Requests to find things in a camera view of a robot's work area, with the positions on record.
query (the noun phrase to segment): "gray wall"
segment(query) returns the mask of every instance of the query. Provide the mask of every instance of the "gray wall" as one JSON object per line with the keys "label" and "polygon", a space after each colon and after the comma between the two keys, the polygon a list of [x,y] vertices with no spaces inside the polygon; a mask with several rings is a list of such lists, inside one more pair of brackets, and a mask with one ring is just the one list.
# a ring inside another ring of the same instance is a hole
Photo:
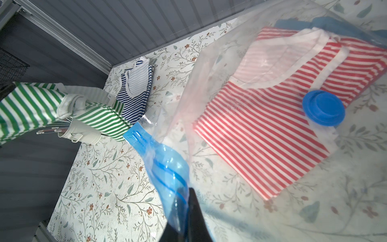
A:
{"label": "gray wall", "polygon": [[21,15],[0,32],[0,47],[30,67],[20,81],[103,88],[107,75]]}
{"label": "gray wall", "polygon": [[[101,88],[107,78],[20,15],[0,31],[0,47],[30,65],[22,81]],[[0,241],[32,241],[39,222],[51,217],[78,149],[34,132],[0,148]]]}
{"label": "gray wall", "polygon": [[238,13],[250,0],[30,1],[115,65]]}

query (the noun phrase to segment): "floral wallpaper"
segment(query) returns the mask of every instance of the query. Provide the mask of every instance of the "floral wallpaper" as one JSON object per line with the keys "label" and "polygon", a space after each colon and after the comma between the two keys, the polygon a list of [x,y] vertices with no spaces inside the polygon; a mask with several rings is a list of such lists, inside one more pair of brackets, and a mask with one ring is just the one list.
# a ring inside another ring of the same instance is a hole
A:
{"label": "floral wallpaper", "polygon": [[[364,28],[387,28],[381,0],[316,2]],[[146,55],[155,67],[148,106],[179,100],[200,51],[234,23]],[[105,90],[117,94],[120,74],[134,64],[113,68]],[[339,150],[269,201],[203,141],[194,151],[190,180],[214,241],[386,241],[386,92],[384,75],[347,108],[337,127]],[[103,137],[94,146],[81,145],[48,229],[59,242],[145,242],[158,241],[165,224],[137,152]]]}

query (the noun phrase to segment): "blue striped shirt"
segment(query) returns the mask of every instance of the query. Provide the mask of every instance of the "blue striped shirt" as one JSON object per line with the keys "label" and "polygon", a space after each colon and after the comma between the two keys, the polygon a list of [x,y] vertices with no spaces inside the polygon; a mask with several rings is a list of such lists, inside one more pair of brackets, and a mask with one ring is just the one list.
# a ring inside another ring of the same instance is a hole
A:
{"label": "blue striped shirt", "polygon": [[[135,124],[144,115],[146,102],[152,87],[152,66],[148,65],[148,60],[145,62],[144,60],[138,60],[134,68],[125,70],[125,73],[121,75],[121,90],[116,97],[118,101],[125,105],[121,115],[131,124]],[[144,91],[139,95],[133,96],[131,91],[134,94],[139,93],[140,87],[138,83],[144,83],[143,78],[147,79],[147,86],[140,85]]]}

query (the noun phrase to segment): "red and white striped fabric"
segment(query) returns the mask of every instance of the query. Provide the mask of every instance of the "red and white striped fabric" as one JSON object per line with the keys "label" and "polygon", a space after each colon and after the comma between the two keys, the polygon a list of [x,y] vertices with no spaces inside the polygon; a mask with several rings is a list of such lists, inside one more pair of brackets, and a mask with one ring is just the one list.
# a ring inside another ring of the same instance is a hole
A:
{"label": "red and white striped fabric", "polygon": [[[343,62],[348,55],[348,48],[321,29],[266,27],[194,129],[264,199],[277,196],[330,155],[302,110],[302,98],[335,76],[338,66],[356,69],[355,57]],[[356,58],[363,65],[369,56]],[[352,82],[353,77],[347,76],[345,86],[335,80],[327,91],[358,91],[359,77]]]}
{"label": "red and white striped fabric", "polygon": [[321,87],[335,94],[347,107],[387,71],[387,50],[363,40],[341,36],[339,43],[349,49],[349,55]]}

